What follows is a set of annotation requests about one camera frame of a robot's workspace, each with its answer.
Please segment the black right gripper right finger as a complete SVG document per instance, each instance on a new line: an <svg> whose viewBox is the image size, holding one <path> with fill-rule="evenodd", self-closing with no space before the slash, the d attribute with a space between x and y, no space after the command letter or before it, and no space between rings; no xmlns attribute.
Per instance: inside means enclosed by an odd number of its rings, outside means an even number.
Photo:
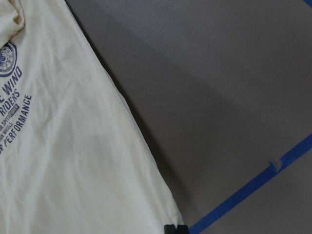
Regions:
<svg viewBox="0 0 312 234"><path fill-rule="evenodd" d="M178 225L177 234L189 234L189 228L187 225Z"/></svg>

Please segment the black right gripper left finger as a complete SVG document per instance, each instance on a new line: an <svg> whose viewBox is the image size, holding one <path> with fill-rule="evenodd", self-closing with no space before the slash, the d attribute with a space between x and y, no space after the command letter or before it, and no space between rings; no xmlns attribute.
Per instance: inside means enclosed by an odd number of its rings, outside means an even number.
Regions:
<svg viewBox="0 0 312 234"><path fill-rule="evenodd" d="M164 225L164 233L165 234L175 234L176 231L177 231L177 228L174 224Z"/></svg>

